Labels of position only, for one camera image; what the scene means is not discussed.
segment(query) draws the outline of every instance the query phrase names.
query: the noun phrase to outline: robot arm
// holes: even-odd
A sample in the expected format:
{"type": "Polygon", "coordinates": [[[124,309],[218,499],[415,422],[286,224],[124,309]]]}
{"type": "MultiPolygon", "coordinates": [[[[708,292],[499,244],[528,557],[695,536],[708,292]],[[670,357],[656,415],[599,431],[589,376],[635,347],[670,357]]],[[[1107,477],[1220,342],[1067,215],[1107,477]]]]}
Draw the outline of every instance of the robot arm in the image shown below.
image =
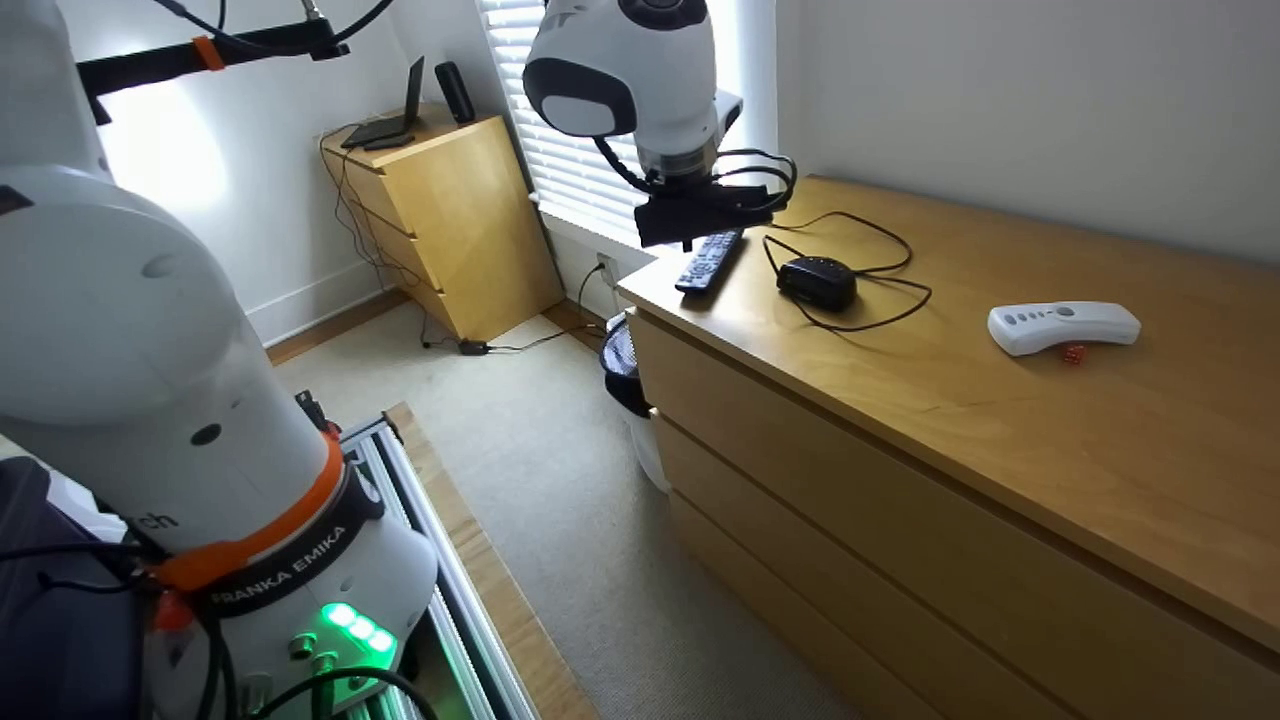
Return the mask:
{"type": "Polygon", "coordinates": [[[716,162],[739,105],[716,94],[716,46],[706,0],[553,0],[535,34],[523,94],[566,136],[592,136],[604,162],[650,206],[640,244],[691,240],[769,224],[790,206],[796,167],[769,152],[764,186],[721,186],[716,162]],[[645,175],[628,171],[607,136],[635,131],[645,175]]]}

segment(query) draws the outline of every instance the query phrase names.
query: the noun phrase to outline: small black device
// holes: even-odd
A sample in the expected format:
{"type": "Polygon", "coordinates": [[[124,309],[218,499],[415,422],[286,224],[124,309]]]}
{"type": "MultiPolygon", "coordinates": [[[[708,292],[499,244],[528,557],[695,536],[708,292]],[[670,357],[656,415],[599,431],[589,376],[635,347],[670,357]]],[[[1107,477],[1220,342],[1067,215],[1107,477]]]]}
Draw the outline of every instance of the small black device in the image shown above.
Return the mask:
{"type": "Polygon", "coordinates": [[[477,122],[477,110],[473,110],[466,71],[456,71],[456,63],[436,63],[436,79],[441,79],[441,94],[444,94],[444,102],[448,102],[452,122],[456,122],[456,123],[473,123],[473,122],[477,122]]]}
{"type": "Polygon", "coordinates": [[[749,250],[746,234],[716,234],[706,235],[706,244],[691,251],[691,261],[686,264],[678,287],[686,297],[716,297],[723,276],[733,273],[737,257],[749,250]]]}
{"type": "Polygon", "coordinates": [[[833,257],[796,257],[775,270],[775,287],[796,306],[844,313],[851,306],[856,276],[833,257]]]}
{"type": "Polygon", "coordinates": [[[354,136],[343,140],[343,150],[401,150],[401,144],[413,144],[415,105],[423,97],[423,69],[430,69],[423,56],[410,63],[405,114],[389,118],[389,122],[358,123],[354,136]]]}

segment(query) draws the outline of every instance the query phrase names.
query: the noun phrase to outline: wooden furniture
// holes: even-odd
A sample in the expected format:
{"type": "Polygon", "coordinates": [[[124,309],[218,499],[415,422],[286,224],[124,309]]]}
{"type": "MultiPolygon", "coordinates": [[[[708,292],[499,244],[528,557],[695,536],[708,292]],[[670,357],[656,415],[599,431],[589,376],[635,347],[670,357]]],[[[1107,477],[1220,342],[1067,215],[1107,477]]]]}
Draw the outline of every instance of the wooden furniture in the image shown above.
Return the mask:
{"type": "Polygon", "coordinates": [[[543,229],[499,118],[423,131],[410,150],[349,152],[323,167],[375,264],[452,335],[493,342],[562,299],[543,229]]]}
{"type": "Polygon", "coordinates": [[[595,709],[592,709],[589,694],[581,690],[581,681],[566,665],[547,627],[528,607],[528,601],[515,590],[503,559],[486,539],[486,527],[477,526],[477,517],[469,514],[469,503],[452,487],[452,479],[448,479],[433,440],[415,424],[413,409],[396,404],[396,409],[389,409],[389,422],[396,424],[396,431],[405,440],[405,456],[413,462],[415,479],[423,485],[433,510],[441,514],[441,526],[444,526],[462,564],[469,568],[469,582],[473,582],[497,635],[503,640],[535,712],[557,715],[557,720],[592,720],[595,709]]]}
{"type": "Polygon", "coordinates": [[[716,306],[682,257],[625,280],[691,557],[871,715],[1280,715],[1280,273],[833,181],[785,222],[819,214],[907,235],[937,299],[819,333],[759,234],[716,306]],[[1146,342],[1008,360],[1013,299],[1120,299],[1146,342]]]}

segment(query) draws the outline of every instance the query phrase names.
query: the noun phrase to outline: window blind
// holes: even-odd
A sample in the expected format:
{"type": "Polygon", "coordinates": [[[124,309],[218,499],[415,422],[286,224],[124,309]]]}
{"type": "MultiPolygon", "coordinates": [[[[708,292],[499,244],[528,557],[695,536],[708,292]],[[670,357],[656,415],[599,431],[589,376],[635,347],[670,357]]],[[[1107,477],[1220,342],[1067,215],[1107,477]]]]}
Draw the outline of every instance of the window blind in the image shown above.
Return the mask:
{"type": "MultiPolygon", "coordinates": [[[[543,20],[543,0],[477,6],[542,214],[635,244],[633,209],[645,206],[645,198],[599,162],[592,140],[553,131],[523,102],[523,59],[543,20]]],[[[618,136],[614,150],[640,171],[633,136],[618,136]]]]}

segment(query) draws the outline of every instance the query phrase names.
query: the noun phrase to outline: dresser top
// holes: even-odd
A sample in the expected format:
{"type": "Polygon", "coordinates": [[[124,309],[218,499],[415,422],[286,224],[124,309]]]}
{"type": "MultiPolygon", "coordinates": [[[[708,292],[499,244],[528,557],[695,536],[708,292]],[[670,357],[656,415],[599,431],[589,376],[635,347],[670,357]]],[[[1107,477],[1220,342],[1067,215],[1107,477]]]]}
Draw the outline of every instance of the dresser top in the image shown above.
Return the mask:
{"type": "MultiPolygon", "coordinates": [[[[775,224],[819,214],[900,234],[917,250],[905,276],[934,283],[934,306],[875,333],[819,333],[775,292],[764,229],[712,306],[686,306],[672,287],[688,257],[650,264],[625,292],[1280,652],[1280,270],[833,181],[805,181],[775,224]],[[988,342],[988,309],[1034,299],[1120,299],[1146,335],[1090,347],[1085,364],[1058,353],[1013,360],[988,342]]],[[[895,244],[849,222],[774,235],[851,270],[895,261],[895,244]]],[[[844,321],[907,306],[913,292],[860,283],[844,321]]]]}

